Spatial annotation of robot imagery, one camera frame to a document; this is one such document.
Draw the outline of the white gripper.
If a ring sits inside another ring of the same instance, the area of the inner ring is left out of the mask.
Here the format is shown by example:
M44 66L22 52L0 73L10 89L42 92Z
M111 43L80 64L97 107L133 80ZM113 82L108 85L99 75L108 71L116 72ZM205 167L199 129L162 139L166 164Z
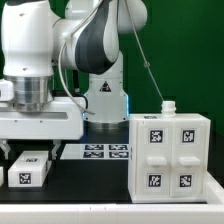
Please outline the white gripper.
M61 140L79 140L84 134L81 110L68 97L56 97L41 112L18 112L10 103L0 103L0 148L5 159L6 140L53 140L49 158L57 158Z

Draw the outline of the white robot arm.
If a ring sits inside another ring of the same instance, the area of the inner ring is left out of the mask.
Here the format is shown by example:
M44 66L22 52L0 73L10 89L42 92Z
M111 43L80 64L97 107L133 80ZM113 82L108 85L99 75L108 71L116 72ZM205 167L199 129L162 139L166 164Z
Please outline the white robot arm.
M54 68L102 74L118 60L120 33L147 21L142 0L70 0L66 17L49 0L7 0L1 20L0 150L10 140L77 140L83 136L80 97L54 97Z

